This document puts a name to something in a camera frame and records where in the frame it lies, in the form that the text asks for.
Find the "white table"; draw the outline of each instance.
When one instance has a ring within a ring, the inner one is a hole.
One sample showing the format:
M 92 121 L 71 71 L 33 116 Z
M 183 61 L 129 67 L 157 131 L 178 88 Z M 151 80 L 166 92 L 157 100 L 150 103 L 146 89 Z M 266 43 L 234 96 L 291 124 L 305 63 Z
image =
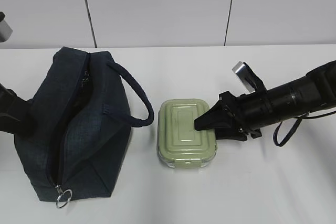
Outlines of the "white table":
M 57 50 L 0 50 L 0 82 L 31 98 Z M 336 55 L 336 45 L 88 49 L 99 50 L 109 50 L 134 75 L 156 115 L 172 98 L 200 98 L 212 106 L 223 91 L 246 93 L 231 72 L 240 60 L 272 88 Z M 127 94 L 132 114 L 146 117 L 129 87 Z M 134 129 L 111 198 L 74 201 L 63 210 L 38 201 L 13 137 L 0 133 L 0 222 L 336 223 L 335 124 L 336 116 L 304 121 L 283 148 L 274 146 L 275 126 L 269 126 L 262 138 L 218 141 L 217 155 L 205 168 L 174 170 L 156 156 L 156 118 L 152 126 Z

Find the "bag handle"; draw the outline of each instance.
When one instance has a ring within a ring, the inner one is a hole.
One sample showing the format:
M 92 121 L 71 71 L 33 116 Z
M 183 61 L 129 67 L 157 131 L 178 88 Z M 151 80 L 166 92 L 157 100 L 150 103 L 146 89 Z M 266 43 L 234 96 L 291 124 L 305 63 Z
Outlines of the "bag handle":
M 136 94 L 139 96 L 141 101 L 145 104 L 147 110 L 148 110 L 148 118 L 143 120 L 139 118 L 134 118 L 131 115 L 125 114 L 123 111 L 121 111 L 119 108 L 112 107 L 110 105 L 104 104 L 103 112 L 104 114 L 117 119 L 119 121 L 122 121 L 131 127 L 143 127 L 148 126 L 153 123 L 154 121 L 154 110 L 149 102 L 147 95 L 143 91 L 142 87 L 138 84 L 138 82 L 133 78 L 133 76 L 121 65 L 118 63 L 108 61 L 107 66 L 112 68 L 115 72 L 117 72 L 128 84 L 129 86 L 136 92 Z

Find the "zipper pull ring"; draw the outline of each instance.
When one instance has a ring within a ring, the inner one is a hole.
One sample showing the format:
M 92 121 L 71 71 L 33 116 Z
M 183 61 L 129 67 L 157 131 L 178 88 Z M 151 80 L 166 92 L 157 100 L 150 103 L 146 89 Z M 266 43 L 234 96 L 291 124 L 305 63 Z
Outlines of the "zipper pull ring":
M 57 200 L 56 200 L 56 207 L 58 209 L 61 209 L 61 208 L 65 207 L 70 202 L 70 200 L 72 198 L 72 190 L 71 189 L 67 189 L 67 190 L 63 191 L 60 185 L 56 185 L 55 188 L 56 188 L 56 190 L 58 192 L 58 197 L 57 197 Z M 68 197 L 67 201 L 65 201 L 65 203 L 63 205 L 60 205 L 60 200 L 61 200 L 61 198 L 66 193 L 69 193 L 69 197 Z

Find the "zipper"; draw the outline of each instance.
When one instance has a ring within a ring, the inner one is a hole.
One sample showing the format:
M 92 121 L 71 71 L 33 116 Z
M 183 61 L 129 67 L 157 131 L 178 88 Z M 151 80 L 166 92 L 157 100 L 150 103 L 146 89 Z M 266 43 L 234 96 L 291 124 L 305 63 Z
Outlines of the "zipper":
M 58 192 L 58 197 L 57 197 L 57 200 L 56 200 L 56 207 L 57 207 L 58 209 L 61 209 L 61 208 L 65 207 L 65 206 L 71 201 L 71 198 L 72 198 L 72 190 L 71 190 L 71 189 L 67 189 L 67 190 L 63 191 L 62 188 L 61 188 L 61 186 L 59 186 L 59 185 L 57 185 L 57 184 L 56 184 L 55 188 L 56 188 L 56 190 L 57 190 L 57 192 Z M 66 193 L 68 193 L 69 196 L 68 196 L 67 200 L 65 201 L 65 203 L 63 203 L 63 205 L 61 205 L 61 204 L 60 204 L 61 199 L 62 199 L 62 197 L 63 197 Z
M 81 86 L 81 82 L 84 78 L 85 72 L 89 65 L 89 59 L 91 57 L 90 53 L 87 53 L 86 59 L 83 64 L 83 68 L 81 70 L 80 76 L 78 78 L 78 82 L 75 86 L 75 90 L 71 96 L 71 98 L 68 101 L 68 104 L 64 110 L 64 113 L 61 118 L 63 118 L 62 121 L 60 121 L 57 126 L 55 127 L 53 138 L 51 139 L 51 150 L 49 152 L 49 159 L 47 163 L 47 179 L 51 186 L 55 187 L 58 198 L 56 200 L 56 207 L 57 208 L 63 208 L 72 198 L 72 190 L 67 189 L 65 191 L 62 190 L 61 184 L 63 180 L 63 173 L 64 173 L 64 151 L 65 151 L 65 136 L 66 136 L 66 130 L 69 122 L 72 120 L 74 116 L 71 117 L 71 112 L 73 109 L 73 103 L 79 93 L 79 88 Z M 65 195 L 65 193 L 69 193 L 69 197 L 65 204 L 60 205 L 60 200 Z

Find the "black fabric strap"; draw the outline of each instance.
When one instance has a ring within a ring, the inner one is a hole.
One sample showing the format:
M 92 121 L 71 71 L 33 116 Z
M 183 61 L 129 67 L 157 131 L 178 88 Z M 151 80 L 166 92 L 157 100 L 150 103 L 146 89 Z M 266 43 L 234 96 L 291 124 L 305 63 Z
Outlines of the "black fabric strap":
M 131 88 L 136 92 L 136 94 L 139 96 L 141 101 L 145 104 L 149 115 L 148 115 L 148 118 L 145 120 L 134 118 L 131 115 L 125 114 L 119 108 L 115 108 L 107 104 L 105 104 L 103 108 L 104 114 L 114 119 L 117 119 L 119 121 L 122 121 L 131 127 L 143 127 L 143 126 L 148 126 L 152 124 L 154 121 L 154 110 L 145 92 L 143 91 L 142 87 L 131 76 L 131 74 L 128 73 L 128 71 L 124 69 L 121 65 L 115 62 L 112 62 L 112 61 L 109 61 L 107 65 L 110 68 L 112 68 L 114 71 L 116 71 L 131 86 Z
M 298 129 L 300 123 L 302 122 L 302 120 L 307 117 L 308 114 L 302 115 L 300 117 L 297 118 L 297 120 L 295 121 L 294 125 L 292 126 L 292 128 L 290 129 L 290 131 L 287 133 L 287 135 L 283 138 L 283 140 L 281 141 L 281 143 L 278 142 L 278 133 L 279 133 L 279 129 L 282 125 L 282 122 L 276 127 L 274 134 L 273 134 L 273 141 L 274 144 L 276 146 L 279 147 L 283 147 L 289 140 L 290 138 L 294 135 L 295 131 Z

